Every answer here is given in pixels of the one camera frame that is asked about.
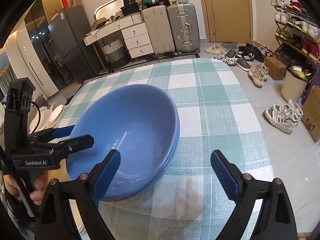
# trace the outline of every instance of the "tablecloth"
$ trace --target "tablecloth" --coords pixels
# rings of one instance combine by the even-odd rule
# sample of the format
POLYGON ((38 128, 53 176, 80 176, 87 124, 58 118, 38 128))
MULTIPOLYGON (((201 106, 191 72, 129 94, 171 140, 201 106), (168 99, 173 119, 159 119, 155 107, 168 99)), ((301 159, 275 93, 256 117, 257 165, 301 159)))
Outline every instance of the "tablecloth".
MULTIPOLYGON (((255 112, 225 63, 210 58, 186 59, 89 82, 74 96, 57 127, 76 124, 106 93, 138 83, 160 87, 175 101, 180 118, 179 146, 166 174, 154 187, 126 201, 100 202, 99 212, 120 240, 215 239, 235 204, 228 200, 211 168, 211 152, 221 150, 229 162, 256 179, 273 179, 255 112)), ((260 205, 257 201, 243 239, 250 238, 260 205)))

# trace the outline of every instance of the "beige suitcase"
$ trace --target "beige suitcase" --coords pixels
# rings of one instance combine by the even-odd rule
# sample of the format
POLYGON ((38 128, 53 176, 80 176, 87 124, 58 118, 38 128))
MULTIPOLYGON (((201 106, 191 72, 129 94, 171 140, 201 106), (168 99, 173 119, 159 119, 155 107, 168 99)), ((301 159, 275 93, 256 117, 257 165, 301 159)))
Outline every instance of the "beige suitcase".
POLYGON ((154 6, 142 11, 144 21, 156 55, 174 52, 175 46, 170 28, 167 7, 154 6))

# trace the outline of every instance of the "bowl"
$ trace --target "bowl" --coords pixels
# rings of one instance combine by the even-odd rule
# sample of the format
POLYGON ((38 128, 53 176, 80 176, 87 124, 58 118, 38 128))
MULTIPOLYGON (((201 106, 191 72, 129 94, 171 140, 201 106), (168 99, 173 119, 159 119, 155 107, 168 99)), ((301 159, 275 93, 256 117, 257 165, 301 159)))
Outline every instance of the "bowl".
POLYGON ((93 136, 94 145, 69 155, 69 177, 76 179, 89 173, 110 150, 116 149, 121 164, 102 200, 124 200, 153 186, 169 166, 180 135, 177 107, 158 87, 121 87, 90 106, 70 138, 86 134, 93 136))

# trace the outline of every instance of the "gray refrigerator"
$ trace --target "gray refrigerator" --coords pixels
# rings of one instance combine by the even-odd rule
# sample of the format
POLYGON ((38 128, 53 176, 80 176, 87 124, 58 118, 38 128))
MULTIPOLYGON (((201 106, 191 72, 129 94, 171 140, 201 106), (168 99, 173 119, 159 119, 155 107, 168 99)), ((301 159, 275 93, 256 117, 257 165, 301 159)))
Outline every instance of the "gray refrigerator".
POLYGON ((82 38, 91 31, 83 6, 63 9, 49 24, 51 36, 67 68, 78 83, 95 77, 102 65, 93 48, 82 38))

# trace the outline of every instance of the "metal screw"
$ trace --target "metal screw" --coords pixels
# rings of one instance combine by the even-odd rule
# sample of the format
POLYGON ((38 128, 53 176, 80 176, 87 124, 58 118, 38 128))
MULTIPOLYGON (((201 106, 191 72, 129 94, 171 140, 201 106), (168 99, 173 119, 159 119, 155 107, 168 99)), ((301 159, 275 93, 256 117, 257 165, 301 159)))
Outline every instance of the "metal screw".
POLYGON ((282 184, 282 180, 279 179, 279 178, 276 178, 276 179, 275 179, 275 182, 276 182, 276 184, 279 184, 279 185, 282 184))
POLYGON ((85 180, 85 179, 87 179, 89 177, 89 175, 87 174, 87 173, 82 173, 81 175, 80 175, 80 179, 81 180, 85 180))
POLYGON ((243 174, 243 177, 244 177, 245 179, 247 179, 247 180, 252 179, 252 176, 251 176, 249 173, 243 174))
POLYGON ((50 180, 50 184, 51 184, 51 185, 54 185, 54 184, 56 184, 57 182, 58 182, 58 180, 57 180, 56 178, 50 180))

